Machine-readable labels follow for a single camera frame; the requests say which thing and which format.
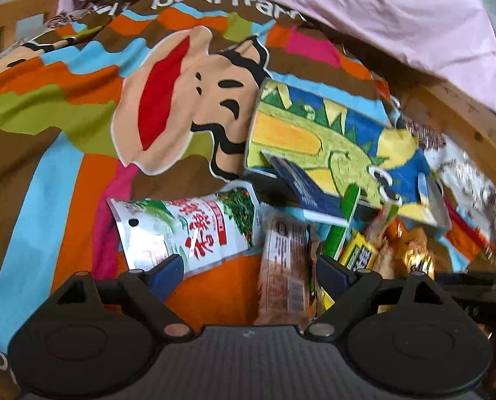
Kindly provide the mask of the yellow green snack packet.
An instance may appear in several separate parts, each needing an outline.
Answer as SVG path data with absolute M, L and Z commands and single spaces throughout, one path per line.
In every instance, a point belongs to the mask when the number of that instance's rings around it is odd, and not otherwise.
M 356 230 L 351 231 L 338 259 L 322 256 L 317 262 L 318 314 L 328 310 L 358 279 L 364 270 L 372 270 L 378 250 Z

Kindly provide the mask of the clear bag rice crisp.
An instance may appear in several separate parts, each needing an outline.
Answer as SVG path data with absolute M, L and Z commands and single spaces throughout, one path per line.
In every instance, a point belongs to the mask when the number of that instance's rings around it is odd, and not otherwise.
M 385 243 L 378 252 L 373 265 L 373 270 L 379 273 L 384 279 L 394 279 L 394 250 L 388 243 Z

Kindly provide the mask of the clear brown snack bar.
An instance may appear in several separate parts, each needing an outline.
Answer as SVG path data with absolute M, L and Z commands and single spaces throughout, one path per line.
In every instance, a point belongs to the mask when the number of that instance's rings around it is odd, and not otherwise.
M 307 325 L 308 249 L 305 223 L 283 213 L 272 216 L 262 250 L 255 325 Z

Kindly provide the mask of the golden snack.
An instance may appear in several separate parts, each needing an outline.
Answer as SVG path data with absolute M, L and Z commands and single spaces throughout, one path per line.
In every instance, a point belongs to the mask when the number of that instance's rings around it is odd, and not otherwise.
M 401 219 L 393 218 L 375 243 L 380 244 L 379 249 L 388 243 L 394 250 L 394 279 L 406 278 L 411 273 L 434 278 L 434 254 L 428 250 L 428 239 L 422 228 L 408 230 Z

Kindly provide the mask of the white green pickle pouch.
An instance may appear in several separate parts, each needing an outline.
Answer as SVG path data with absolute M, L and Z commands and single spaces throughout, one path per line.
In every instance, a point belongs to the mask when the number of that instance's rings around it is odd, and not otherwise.
M 109 199 L 130 269 L 149 271 L 180 256 L 185 275 L 262 251 L 262 204 L 253 185 L 233 181 L 220 191 L 180 200 Z

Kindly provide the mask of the blue small box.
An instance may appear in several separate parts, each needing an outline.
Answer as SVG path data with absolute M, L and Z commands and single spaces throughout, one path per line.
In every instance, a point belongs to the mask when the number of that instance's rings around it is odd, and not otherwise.
M 263 157 L 294 194 L 307 221 L 343 225 L 341 198 L 327 194 L 296 163 L 284 156 L 263 150 Z

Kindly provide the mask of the green sausage stick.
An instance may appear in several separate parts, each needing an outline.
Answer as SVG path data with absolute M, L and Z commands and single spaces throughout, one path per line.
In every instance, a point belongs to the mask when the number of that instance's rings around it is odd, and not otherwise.
M 332 225 L 328 236 L 325 240 L 322 254 L 333 259 L 338 259 L 340 250 L 342 249 L 346 234 L 348 232 L 351 220 L 356 212 L 356 207 L 360 199 L 361 189 L 352 183 L 347 186 L 344 195 L 341 198 L 340 211 L 342 213 L 344 224 Z

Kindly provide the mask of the floral white quilt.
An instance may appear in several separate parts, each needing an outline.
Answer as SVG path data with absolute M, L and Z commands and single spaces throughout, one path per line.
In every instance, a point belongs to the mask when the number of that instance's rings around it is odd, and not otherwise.
M 496 271 L 496 186 L 447 135 L 409 117 L 401 123 L 418 139 L 444 197 L 451 228 L 439 242 L 452 270 Z

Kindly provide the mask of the metal tray with dinosaur picture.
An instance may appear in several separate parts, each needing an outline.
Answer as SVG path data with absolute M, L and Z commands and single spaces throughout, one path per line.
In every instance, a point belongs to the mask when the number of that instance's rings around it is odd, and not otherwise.
M 416 225 L 443 234 L 444 205 L 418 140 L 407 129 L 382 124 L 330 98 L 268 79 L 262 84 L 246 145 L 244 167 L 267 177 L 269 152 L 296 163 L 322 191 L 343 195 L 355 183 L 360 202 L 387 202 Z

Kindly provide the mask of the colourful cartoon blanket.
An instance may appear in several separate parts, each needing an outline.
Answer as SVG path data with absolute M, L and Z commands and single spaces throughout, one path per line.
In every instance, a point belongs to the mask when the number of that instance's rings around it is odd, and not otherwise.
M 152 135 L 195 98 L 178 55 L 237 96 L 206 96 L 209 130 L 147 168 L 121 139 Z M 127 265 L 108 199 L 206 195 L 241 175 L 249 106 L 264 77 L 383 118 L 390 92 L 422 83 L 436 115 L 452 87 L 347 33 L 326 8 L 272 0 L 102 0 L 61 14 L 0 56 L 0 399 L 18 390 L 5 354 L 19 325 L 73 272 L 115 278 Z

